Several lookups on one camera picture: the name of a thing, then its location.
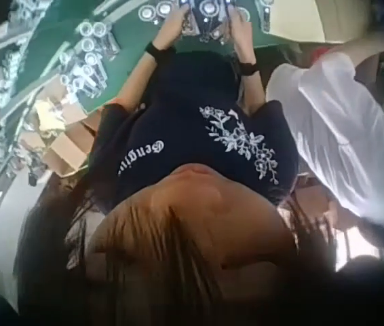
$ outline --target green work mat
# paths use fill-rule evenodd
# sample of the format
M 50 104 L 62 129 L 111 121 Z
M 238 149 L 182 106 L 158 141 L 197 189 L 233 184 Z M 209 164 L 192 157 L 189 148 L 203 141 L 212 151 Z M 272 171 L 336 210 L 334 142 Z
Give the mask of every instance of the green work mat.
M 125 2 L 118 1 L 115 7 Z M 62 0 L 47 12 L 28 47 L 25 70 L 18 80 L 18 89 L 23 89 L 39 78 L 62 42 L 69 41 L 72 46 L 77 43 L 80 37 L 75 33 L 75 28 L 85 18 L 92 20 L 92 10 L 99 3 L 96 0 Z M 245 7 L 250 12 L 254 29 L 254 47 L 261 48 L 288 43 L 284 39 L 261 32 L 258 13 L 252 0 L 238 0 L 237 5 Z M 138 18 L 138 9 L 131 11 L 113 25 L 112 32 L 121 47 L 121 52 L 111 62 L 104 61 L 109 79 L 108 87 L 102 95 L 98 98 L 84 97 L 81 99 L 81 104 L 87 113 L 93 112 L 116 96 L 130 71 L 142 56 L 145 46 L 157 34 L 159 26 L 150 22 L 142 22 Z M 199 41 L 199 37 L 183 37 L 176 44 L 176 48 L 179 52 L 210 50 L 230 53 L 232 51 L 230 45 L 222 46 L 213 40 L 209 43 L 202 43 Z

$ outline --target dark blue shirt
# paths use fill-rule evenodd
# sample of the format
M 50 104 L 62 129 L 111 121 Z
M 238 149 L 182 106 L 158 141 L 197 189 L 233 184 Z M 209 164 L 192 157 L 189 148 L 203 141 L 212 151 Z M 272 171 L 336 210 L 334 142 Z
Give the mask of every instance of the dark blue shirt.
M 232 68 L 207 52 L 177 55 L 158 86 L 124 143 L 113 138 L 129 114 L 118 104 L 103 110 L 93 157 L 123 153 L 111 171 L 113 206 L 188 163 L 205 164 L 274 204 L 289 194 L 298 153 L 279 102 L 248 117 L 236 104 Z

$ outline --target white floral print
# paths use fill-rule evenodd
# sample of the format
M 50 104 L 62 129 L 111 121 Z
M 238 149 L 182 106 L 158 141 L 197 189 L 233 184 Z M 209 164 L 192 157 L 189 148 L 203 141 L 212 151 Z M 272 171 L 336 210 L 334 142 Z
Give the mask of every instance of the white floral print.
M 248 133 L 243 122 L 239 119 L 234 110 L 226 114 L 223 110 L 213 107 L 200 107 L 199 111 L 206 118 L 211 126 L 206 127 L 208 135 L 216 142 L 221 142 L 226 147 L 226 152 L 237 151 L 248 161 L 254 158 L 255 169 L 258 172 L 258 179 L 270 173 L 270 181 L 277 185 L 279 181 L 276 178 L 276 167 L 278 163 L 274 160 L 275 151 L 267 148 L 264 142 L 265 137 L 261 134 Z M 234 123 L 234 128 L 227 125 Z

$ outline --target person in white shirt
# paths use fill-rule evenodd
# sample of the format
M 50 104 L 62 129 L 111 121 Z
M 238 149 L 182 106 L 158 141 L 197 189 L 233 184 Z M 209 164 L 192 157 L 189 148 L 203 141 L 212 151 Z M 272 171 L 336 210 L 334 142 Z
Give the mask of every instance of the person in white shirt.
M 384 32 L 337 46 L 310 69 L 280 65 L 267 100 L 282 103 L 301 157 L 340 204 L 384 226 L 384 112 L 355 68 L 384 52 Z

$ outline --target black wrist strap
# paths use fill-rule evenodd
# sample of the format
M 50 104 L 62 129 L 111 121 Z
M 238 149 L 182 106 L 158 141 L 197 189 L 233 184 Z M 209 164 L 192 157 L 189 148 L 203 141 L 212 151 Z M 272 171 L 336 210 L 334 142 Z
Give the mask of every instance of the black wrist strap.
M 252 64 L 239 62 L 239 70 L 240 75 L 242 76 L 252 76 L 258 71 L 258 65 L 256 63 Z
M 145 52 L 150 54 L 157 62 L 157 64 L 167 61 L 172 55 L 176 53 L 176 49 L 171 47 L 166 50 L 159 50 L 153 45 L 153 42 L 148 43 L 145 47 Z

